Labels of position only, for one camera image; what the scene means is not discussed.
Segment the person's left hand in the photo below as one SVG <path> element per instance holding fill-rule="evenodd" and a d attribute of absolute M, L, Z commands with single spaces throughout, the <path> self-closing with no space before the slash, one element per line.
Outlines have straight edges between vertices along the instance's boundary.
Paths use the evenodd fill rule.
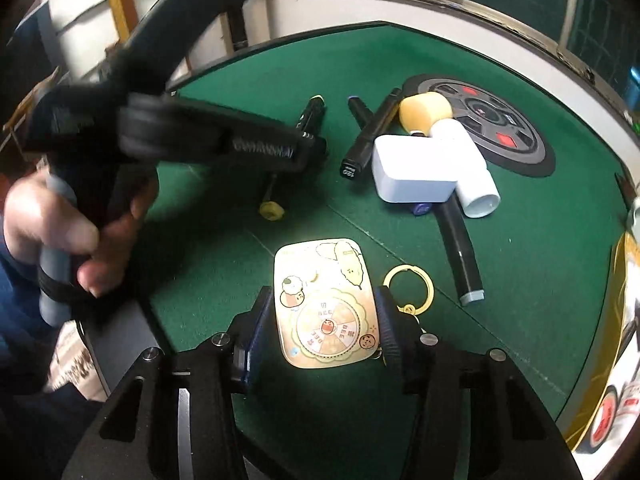
<path fill-rule="evenodd" d="M 46 167 L 8 185 L 2 195 L 3 233 L 9 254 L 36 263 L 40 248 L 52 247 L 88 259 L 77 270 L 79 285 L 99 297 L 124 278 L 146 214 L 160 192 L 157 171 L 145 173 L 140 191 L 118 219 L 98 229 L 65 198 L 49 190 Z"/>

